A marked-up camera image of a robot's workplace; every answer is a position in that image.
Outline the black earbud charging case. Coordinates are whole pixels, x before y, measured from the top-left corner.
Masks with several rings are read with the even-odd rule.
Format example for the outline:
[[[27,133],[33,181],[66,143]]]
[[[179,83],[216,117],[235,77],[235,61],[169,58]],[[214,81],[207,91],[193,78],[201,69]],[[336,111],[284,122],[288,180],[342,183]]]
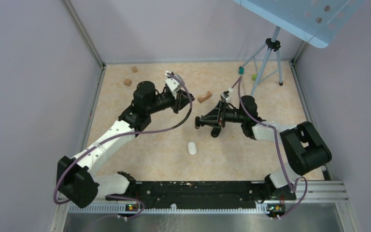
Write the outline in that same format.
[[[221,129],[220,128],[213,128],[211,130],[211,136],[213,138],[217,138],[219,136],[220,132],[221,132]]]

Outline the white earbud charging case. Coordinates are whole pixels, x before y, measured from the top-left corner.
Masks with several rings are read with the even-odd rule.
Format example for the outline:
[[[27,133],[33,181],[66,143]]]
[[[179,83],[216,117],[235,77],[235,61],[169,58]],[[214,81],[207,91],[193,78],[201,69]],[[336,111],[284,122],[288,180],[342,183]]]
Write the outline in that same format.
[[[189,142],[187,144],[187,150],[189,155],[194,156],[197,154],[197,146],[195,142]]]

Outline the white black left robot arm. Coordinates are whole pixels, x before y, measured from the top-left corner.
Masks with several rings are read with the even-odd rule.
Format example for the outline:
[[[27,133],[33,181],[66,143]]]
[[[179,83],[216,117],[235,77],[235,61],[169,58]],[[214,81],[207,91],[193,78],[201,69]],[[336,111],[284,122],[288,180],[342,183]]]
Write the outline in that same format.
[[[168,108],[177,114],[185,106],[192,106],[194,97],[183,81],[171,77],[165,82],[162,92],[151,81],[140,82],[131,104],[98,140],[72,158],[64,156],[58,161],[55,204],[73,202],[85,208],[97,197],[113,194],[124,200],[134,197],[136,188],[126,175],[114,174],[99,180],[95,176],[124,144],[148,133],[145,128],[151,123],[151,114]]]

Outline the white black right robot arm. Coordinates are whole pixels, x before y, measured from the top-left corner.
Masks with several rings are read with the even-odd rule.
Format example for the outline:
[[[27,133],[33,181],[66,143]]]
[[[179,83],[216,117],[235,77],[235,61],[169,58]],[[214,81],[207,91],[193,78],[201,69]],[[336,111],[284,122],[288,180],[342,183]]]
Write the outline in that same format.
[[[304,121],[283,125],[259,117],[254,97],[242,96],[238,108],[220,100],[209,113],[195,118],[195,128],[212,127],[211,136],[218,137],[226,123],[239,123],[243,134],[252,140],[275,143],[281,168],[266,178],[264,193],[277,199],[288,186],[295,191],[302,176],[332,160],[332,154],[315,126]]]

